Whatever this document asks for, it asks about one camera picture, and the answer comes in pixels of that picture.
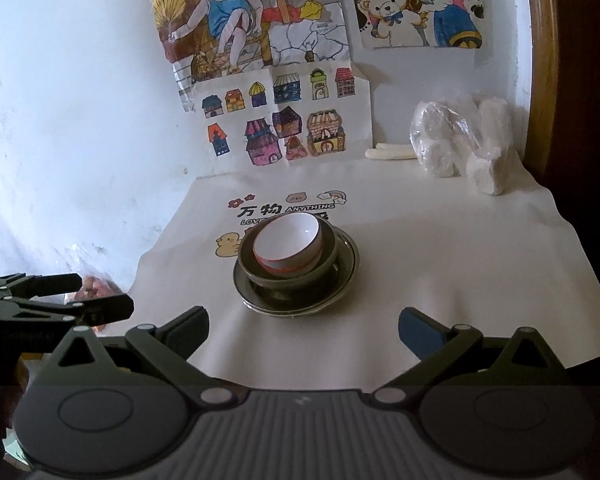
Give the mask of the deep steel bowl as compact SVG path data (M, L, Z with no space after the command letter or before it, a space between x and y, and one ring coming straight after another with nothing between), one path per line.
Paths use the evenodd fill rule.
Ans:
M234 278L240 276L246 278L252 284L269 290L276 290L276 292L299 289L320 280L335 263L338 249L335 228L323 218L316 217L316 220L320 222L323 248L320 258L317 259L311 270L305 274L288 278L288 276L268 273L257 263L253 252L254 240L264 227L271 223L271 220L268 220L253 228L240 243L237 260L234 264Z

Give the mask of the steel plate with sticker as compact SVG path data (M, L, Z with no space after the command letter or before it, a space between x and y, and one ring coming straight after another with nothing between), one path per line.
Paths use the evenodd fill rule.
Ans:
M352 288L360 255L354 240L334 227L336 258L327 272L316 281L290 292L278 292L257 285L238 263L234 266L234 285L249 309L276 318L310 315L336 304Z

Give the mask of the white red-rimmed bowl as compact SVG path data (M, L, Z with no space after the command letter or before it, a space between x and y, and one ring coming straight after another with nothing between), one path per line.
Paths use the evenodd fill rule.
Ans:
M307 212L291 212L272 219L260 229L252 252L265 271L294 278L316 266L323 247L320 220Z

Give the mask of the bag of red fruit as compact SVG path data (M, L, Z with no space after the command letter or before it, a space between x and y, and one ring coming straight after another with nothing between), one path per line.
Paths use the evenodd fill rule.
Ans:
M76 292L67 292L64 303L121 295L123 290L107 272L106 263L102 249L87 250L74 243L67 250L67 266L72 273L79 274L82 285Z

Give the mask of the white printed table mat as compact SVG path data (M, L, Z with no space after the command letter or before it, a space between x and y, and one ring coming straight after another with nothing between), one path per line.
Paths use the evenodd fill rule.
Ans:
M216 242L300 192L355 241L355 281L343 300L312 315L253 312ZM133 315L108 333L204 307L210 334L193 366L254 388L385 384L416 362L398 336L408 306L488 336L532 326L567 366L600 356L600 284L553 196L522 168L495 197L461 178L429 177L417 162L360 159L200 179L140 258L130 294Z

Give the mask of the plastic bag of white rolls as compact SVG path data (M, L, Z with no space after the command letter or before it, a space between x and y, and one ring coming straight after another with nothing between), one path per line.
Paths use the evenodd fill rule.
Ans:
M504 193L514 151L506 101L459 96L449 102L420 102L411 121L410 140L428 176L462 176L482 194Z

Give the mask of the houses drawing paper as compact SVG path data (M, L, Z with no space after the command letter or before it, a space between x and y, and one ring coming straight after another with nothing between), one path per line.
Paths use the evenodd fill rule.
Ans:
M357 159L373 144L370 82L347 62L200 82L194 117L197 177Z

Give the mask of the girl with fan drawing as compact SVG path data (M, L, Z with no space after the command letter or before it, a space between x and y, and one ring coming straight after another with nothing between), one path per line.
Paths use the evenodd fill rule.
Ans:
M198 82L250 70L347 61L341 0L150 0L184 110Z

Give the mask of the girl with teddy drawing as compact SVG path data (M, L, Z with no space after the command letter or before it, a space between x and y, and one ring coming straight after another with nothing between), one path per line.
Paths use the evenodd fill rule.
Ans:
M479 49L483 0L353 0L367 49Z

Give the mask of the wooden frame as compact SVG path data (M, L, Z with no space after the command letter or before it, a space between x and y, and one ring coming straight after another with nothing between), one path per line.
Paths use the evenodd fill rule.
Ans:
M529 0L532 79L524 166L536 180L547 173L552 148L559 76L557 0Z

